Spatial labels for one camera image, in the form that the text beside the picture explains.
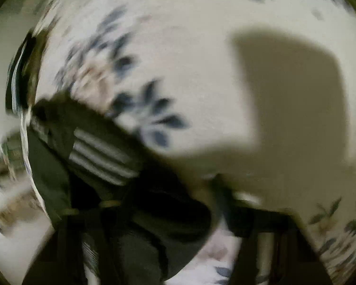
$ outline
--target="floral tablecloth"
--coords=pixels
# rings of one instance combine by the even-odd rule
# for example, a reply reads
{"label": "floral tablecloth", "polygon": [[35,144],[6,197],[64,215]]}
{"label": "floral tablecloth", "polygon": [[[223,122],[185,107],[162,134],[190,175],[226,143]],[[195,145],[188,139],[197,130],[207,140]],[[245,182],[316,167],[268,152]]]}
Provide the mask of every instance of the floral tablecloth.
{"label": "floral tablecloth", "polygon": [[[203,177],[220,172],[259,207],[289,211],[345,282],[356,266],[356,14],[346,0],[50,0],[36,31],[46,26],[37,99],[68,90],[207,203]],[[226,284],[238,245],[219,225],[167,284]]]}

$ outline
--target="white floor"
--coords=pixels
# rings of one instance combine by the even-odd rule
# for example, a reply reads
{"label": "white floor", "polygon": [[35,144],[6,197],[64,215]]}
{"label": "white floor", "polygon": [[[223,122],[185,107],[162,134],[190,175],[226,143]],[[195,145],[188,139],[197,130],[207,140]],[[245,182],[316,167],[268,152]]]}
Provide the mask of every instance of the white floor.
{"label": "white floor", "polygon": [[[18,127],[19,121],[5,113],[7,71],[28,30],[41,15],[36,12],[39,1],[42,0],[8,0],[0,11],[0,140],[8,131]],[[0,193],[0,206],[6,199],[20,192],[25,187],[24,184],[9,193]],[[19,223],[9,235],[3,236],[0,233],[0,270],[11,284],[21,284],[49,227],[48,218],[40,213],[32,222]]]}

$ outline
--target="white stripe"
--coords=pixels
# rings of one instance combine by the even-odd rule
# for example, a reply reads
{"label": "white stripe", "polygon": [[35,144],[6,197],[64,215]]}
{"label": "white stripe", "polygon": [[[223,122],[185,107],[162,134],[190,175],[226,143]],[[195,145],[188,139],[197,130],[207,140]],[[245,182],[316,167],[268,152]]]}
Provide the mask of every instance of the white stripe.
{"label": "white stripe", "polygon": [[129,156],[124,154],[121,150],[79,128],[74,131],[74,135],[115,160],[123,163],[129,160]]}
{"label": "white stripe", "polygon": [[16,99],[16,95],[17,95],[16,80],[14,80],[14,79],[16,78],[17,69],[19,67],[21,58],[24,54],[26,45],[27,45],[27,42],[24,44],[24,46],[21,49],[20,57],[17,60],[16,66],[14,67],[14,71],[12,74],[12,82],[11,82],[11,86],[10,86],[10,88],[12,89],[12,111],[15,111],[15,113],[17,113],[18,105],[17,105],[17,99]]}
{"label": "white stripe", "polygon": [[109,171],[112,171],[118,175],[121,175],[125,178],[133,178],[138,175],[138,172],[119,166],[118,164],[106,160],[99,153],[95,152],[93,149],[90,149],[88,145],[82,142],[75,141],[73,149],[78,151],[80,154],[84,155],[94,164],[99,165]]}
{"label": "white stripe", "polygon": [[84,167],[87,169],[89,172],[92,172],[94,175],[98,176],[99,178],[102,178],[103,180],[110,182],[115,185],[125,185],[125,182],[120,181],[105,172],[101,171],[100,169],[97,169],[95,166],[87,162],[84,158],[80,157],[78,154],[75,152],[71,152],[69,159],[75,162],[76,164]]}

